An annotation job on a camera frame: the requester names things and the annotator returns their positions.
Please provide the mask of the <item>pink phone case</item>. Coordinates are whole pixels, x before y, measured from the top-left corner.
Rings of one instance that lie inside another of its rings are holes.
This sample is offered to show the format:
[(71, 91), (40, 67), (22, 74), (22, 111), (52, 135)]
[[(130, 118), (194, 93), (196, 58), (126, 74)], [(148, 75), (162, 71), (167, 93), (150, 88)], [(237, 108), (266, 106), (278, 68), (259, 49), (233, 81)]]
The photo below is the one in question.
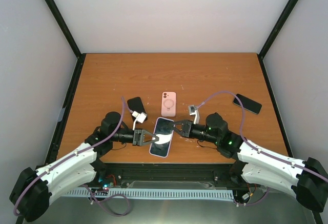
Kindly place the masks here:
[(161, 99), (161, 115), (163, 117), (175, 117), (176, 115), (176, 93), (165, 91)]

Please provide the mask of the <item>black phone case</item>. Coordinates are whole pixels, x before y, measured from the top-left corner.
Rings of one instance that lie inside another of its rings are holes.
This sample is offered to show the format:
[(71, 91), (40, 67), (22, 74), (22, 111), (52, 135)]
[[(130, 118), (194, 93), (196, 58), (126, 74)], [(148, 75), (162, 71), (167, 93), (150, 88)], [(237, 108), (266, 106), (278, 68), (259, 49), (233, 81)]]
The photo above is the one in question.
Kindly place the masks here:
[(134, 97), (127, 101), (128, 108), (133, 112), (137, 111), (138, 113), (144, 112), (146, 114), (145, 108), (143, 106), (142, 100), (140, 97)]

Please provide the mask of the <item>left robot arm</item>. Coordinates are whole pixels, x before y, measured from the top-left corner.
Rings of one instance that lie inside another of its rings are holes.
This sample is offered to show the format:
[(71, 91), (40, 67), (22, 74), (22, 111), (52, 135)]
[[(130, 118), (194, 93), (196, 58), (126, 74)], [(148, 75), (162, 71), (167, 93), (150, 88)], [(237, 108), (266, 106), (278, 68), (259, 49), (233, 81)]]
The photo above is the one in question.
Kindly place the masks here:
[(119, 113), (109, 112), (75, 150), (43, 167), (21, 171), (9, 196), (14, 215), (35, 221), (65, 193), (89, 182), (103, 183), (107, 172), (100, 158), (112, 150), (114, 142), (144, 146), (158, 140), (147, 130), (128, 128)]

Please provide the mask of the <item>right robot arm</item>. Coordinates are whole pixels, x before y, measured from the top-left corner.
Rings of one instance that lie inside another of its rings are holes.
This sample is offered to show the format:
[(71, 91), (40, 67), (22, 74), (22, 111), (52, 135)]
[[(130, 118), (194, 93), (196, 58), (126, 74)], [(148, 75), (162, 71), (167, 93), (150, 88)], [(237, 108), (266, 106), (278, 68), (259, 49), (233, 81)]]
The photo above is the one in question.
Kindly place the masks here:
[(327, 171), (309, 157), (296, 159), (263, 148), (230, 131), (218, 113), (207, 116), (205, 125), (190, 120), (174, 121), (169, 127), (181, 137), (213, 143), (226, 158), (235, 160), (231, 177), (284, 192), (307, 209), (323, 212), (327, 202)]

